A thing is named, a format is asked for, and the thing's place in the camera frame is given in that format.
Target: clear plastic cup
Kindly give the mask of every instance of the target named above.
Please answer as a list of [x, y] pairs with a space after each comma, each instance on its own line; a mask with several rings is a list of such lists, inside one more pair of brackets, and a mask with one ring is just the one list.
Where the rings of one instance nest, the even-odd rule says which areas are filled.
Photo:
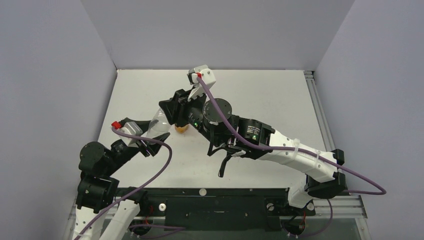
[[154, 115], [153, 119], [148, 125], [146, 138], [153, 139], [162, 134], [166, 134], [170, 131], [170, 128], [171, 125], [168, 122], [167, 116], [164, 114], [164, 111], [159, 108], [159, 110], [156, 112], [156, 115]]

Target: red wire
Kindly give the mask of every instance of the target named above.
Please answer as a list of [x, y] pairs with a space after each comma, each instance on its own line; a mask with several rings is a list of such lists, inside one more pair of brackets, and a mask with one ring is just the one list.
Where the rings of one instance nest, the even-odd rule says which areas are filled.
[[305, 223], [305, 224], [306, 224], [305, 219], [306, 219], [306, 211], [303, 211], [303, 219], [302, 219], [302, 221], [300, 222], [300, 225], [302, 225], [303, 223]]
[[148, 218], [148, 217], [150, 217], [150, 215], [152, 215], [152, 213], [153, 213], [153, 206], [152, 206], [152, 205], [150, 205], [148, 208], [150, 209], [150, 213], [149, 213], [149, 214], [146, 216], [146, 218], [144, 219], [144, 223], [145, 223], [145, 224], [149, 224], [149, 222], [147, 221], [147, 218]]

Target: white bracket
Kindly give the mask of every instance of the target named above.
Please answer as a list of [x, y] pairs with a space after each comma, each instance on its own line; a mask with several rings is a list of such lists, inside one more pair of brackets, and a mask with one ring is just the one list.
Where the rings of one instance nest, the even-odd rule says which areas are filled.
[[198, 96], [202, 96], [205, 93], [202, 85], [200, 85], [199, 81], [197, 80], [198, 77], [204, 81], [209, 89], [217, 81], [214, 73], [207, 65], [197, 66], [188, 71], [187, 75], [191, 78], [191, 84], [194, 86], [190, 92], [190, 95], [188, 96], [188, 101], [191, 99], [196, 99]]

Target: yellow object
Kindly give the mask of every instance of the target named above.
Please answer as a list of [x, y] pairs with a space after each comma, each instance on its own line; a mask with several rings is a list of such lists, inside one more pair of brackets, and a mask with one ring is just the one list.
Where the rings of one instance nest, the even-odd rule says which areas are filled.
[[187, 129], [189, 129], [188, 124], [182, 127], [175, 126], [175, 130], [180, 134], [183, 134], [185, 131], [187, 131]]

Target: white cable clip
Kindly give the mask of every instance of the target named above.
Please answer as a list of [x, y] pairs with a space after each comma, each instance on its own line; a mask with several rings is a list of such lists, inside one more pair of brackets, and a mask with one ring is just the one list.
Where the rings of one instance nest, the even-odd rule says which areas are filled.
[[301, 141], [299, 139], [295, 138], [293, 140], [294, 152], [293, 152], [293, 155], [291, 156], [292, 161], [294, 161], [296, 159], [296, 156], [298, 155], [300, 144], [301, 144]]
[[321, 151], [316, 150], [316, 158], [315, 158], [315, 164], [313, 165], [313, 168], [315, 168], [317, 166], [318, 160], [320, 159], [320, 154], [321, 154]]
[[231, 157], [236, 158], [236, 157], [243, 156], [243, 155], [245, 155], [245, 154], [246, 154], [246, 151], [241, 150], [241, 151], [238, 151], [238, 152], [236, 152], [236, 153], [233, 153], [233, 154], [231, 155]]
[[90, 237], [90, 234], [80, 234], [77, 230], [74, 230], [73, 232], [76, 233], [78, 237]]
[[305, 170], [305, 171], [302, 171], [302, 173], [304, 173], [304, 174], [307, 174], [309, 171], [312, 171], [312, 170], [314, 170], [314, 169], [317, 169], [317, 165], [318, 165], [318, 168], [320, 168], [321, 166], [318, 164], [318, 160], [319, 160], [319, 158], [320, 158], [320, 154], [321, 154], [321, 151], [320, 150], [317, 150], [317, 149], [315, 149], [315, 153], [316, 153], [316, 156], [313, 158], [313, 166], [311, 167], [311, 168], [309, 168], [308, 170]]

